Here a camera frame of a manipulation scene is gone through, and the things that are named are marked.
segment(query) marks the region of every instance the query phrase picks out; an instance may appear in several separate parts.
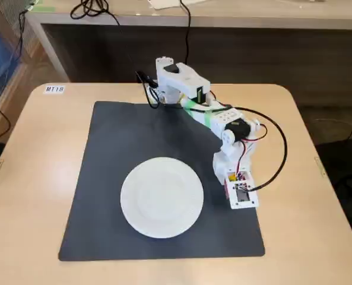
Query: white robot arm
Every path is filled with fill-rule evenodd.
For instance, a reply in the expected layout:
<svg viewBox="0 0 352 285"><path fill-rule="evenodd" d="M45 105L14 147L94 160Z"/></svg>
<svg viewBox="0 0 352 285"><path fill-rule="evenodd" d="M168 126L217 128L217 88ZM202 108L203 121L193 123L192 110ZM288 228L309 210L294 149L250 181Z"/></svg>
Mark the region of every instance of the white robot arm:
<svg viewBox="0 0 352 285"><path fill-rule="evenodd" d="M187 113L222 140L222 146L213 157L213 169L219 182L224 185L226 198L232 209L251 208L259 205L255 192L245 189L255 187L250 172L250 156L255 151L255 133L258 121L249 121L233 107L219 103L211 93L210 82L199 76L191 67L172 58L157 58L157 98L152 102L179 103Z"/></svg>

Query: black mat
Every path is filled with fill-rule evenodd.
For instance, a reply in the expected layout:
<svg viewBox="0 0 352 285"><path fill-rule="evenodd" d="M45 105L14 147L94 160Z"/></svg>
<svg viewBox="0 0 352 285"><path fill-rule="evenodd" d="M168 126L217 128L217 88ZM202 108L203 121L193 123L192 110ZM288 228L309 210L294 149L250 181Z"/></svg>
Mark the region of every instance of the black mat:
<svg viewBox="0 0 352 285"><path fill-rule="evenodd" d="M263 255L256 210L231 210L214 175L213 154L220 146L209 129L182 110L97 102L59 259ZM127 174L153 157L185 162L204 187L200 217L189 230L171 239L153 239L136 232L120 208L120 188Z"/></svg>

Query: wooden desk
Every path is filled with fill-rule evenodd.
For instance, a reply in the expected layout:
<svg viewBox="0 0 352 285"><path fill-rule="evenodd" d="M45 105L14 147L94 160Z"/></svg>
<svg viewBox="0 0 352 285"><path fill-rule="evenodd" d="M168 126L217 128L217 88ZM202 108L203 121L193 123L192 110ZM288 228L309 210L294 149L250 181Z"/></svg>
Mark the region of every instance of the wooden desk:
<svg viewBox="0 0 352 285"><path fill-rule="evenodd" d="M156 76L159 56L184 60L188 19L181 8L109 1L120 29L109 15L71 19L79 2L44 0L27 14L64 81L134 83L133 68ZM352 0L208 0L189 7L189 65L212 83L279 84L300 106L352 106Z"/></svg>
<svg viewBox="0 0 352 285"><path fill-rule="evenodd" d="M147 0L107 0L110 10L123 26L187 26L187 15L181 8L155 10ZM352 1L294 2L296 0L208 0L190 5L192 27L337 29L352 30ZM80 0L40 1L27 14L56 70L69 80L43 25L86 24L115 26L109 15L73 20L69 13Z"/></svg>
<svg viewBox="0 0 352 285"><path fill-rule="evenodd" d="M284 170L259 191L265 256L60 262L94 102L144 103L145 96L137 84L44 90L30 96L0 159L0 284L352 285L351 229L290 93L277 85L213 86L222 102L272 117L288 139ZM253 157L257 183L283 153L280 135L265 123L268 136Z"/></svg>

